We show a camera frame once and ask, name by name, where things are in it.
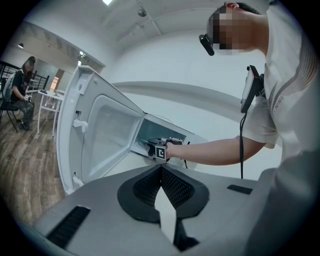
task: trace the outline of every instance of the black velcro strip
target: black velcro strip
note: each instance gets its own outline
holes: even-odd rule
[[[250,195],[252,192],[252,188],[244,187],[244,186],[238,186],[238,185],[230,185],[227,187],[229,190],[237,191],[239,193]]]
[[[88,216],[90,209],[76,206],[64,219],[51,231],[47,239],[55,245],[65,248],[75,235],[78,228]]]

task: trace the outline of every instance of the white t-shirt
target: white t-shirt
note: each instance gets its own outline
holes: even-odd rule
[[[266,98],[256,98],[242,135],[268,148],[280,137],[283,161],[320,146],[320,66],[308,37],[281,3],[271,5],[266,14]]]

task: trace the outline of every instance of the shirt sleeve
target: shirt sleeve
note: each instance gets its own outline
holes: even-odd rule
[[[278,133],[266,98],[255,98],[255,105],[244,122],[242,136],[255,142],[266,143],[266,148],[275,147]]]
[[[23,74],[21,71],[18,71],[12,81],[12,87],[16,86],[18,89],[22,88]]]

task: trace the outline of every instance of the wooden floor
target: wooden floor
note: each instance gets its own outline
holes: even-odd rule
[[[41,97],[33,94],[33,99],[35,109],[30,131],[21,130],[17,123],[17,133],[5,113],[0,123],[0,194],[12,214],[30,225],[64,198],[52,137],[54,113],[50,112],[47,122],[47,112],[41,113],[38,135]]]

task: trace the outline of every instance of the seated person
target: seated person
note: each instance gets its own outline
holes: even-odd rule
[[[22,65],[22,68],[16,72],[12,80],[11,104],[23,112],[24,115],[19,127],[25,131],[30,130],[30,125],[34,117],[35,104],[25,99],[25,96],[35,63],[35,57],[31,56],[28,58]]]

